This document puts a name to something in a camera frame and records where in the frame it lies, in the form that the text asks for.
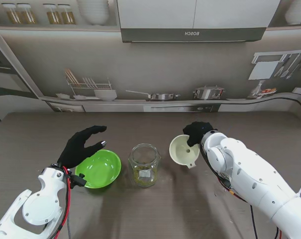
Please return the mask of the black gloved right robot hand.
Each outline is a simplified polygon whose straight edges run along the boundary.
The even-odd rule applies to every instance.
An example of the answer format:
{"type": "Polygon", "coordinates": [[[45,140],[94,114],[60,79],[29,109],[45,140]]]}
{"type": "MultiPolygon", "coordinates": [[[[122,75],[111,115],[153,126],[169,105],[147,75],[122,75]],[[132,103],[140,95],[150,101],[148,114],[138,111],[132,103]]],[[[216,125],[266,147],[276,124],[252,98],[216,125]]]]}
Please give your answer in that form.
{"type": "Polygon", "coordinates": [[[189,125],[187,125],[183,129],[183,133],[188,135],[189,138],[187,140],[187,145],[189,147],[193,147],[196,144],[200,144],[203,136],[209,132],[214,130],[212,125],[208,122],[196,121],[189,125]]]}

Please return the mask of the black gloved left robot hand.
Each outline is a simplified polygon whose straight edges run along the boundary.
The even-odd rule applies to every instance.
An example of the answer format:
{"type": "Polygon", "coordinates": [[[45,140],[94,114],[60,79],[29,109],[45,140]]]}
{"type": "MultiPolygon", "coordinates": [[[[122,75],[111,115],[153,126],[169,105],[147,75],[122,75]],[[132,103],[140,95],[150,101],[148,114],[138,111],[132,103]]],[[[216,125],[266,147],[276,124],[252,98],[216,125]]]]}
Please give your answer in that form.
{"type": "Polygon", "coordinates": [[[103,149],[106,141],[100,141],[92,146],[85,147],[86,141],[93,135],[106,131],[106,126],[94,125],[75,133],[67,142],[63,152],[57,160],[57,165],[68,169],[81,164],[86,158],[93,156],[103,149]]]}

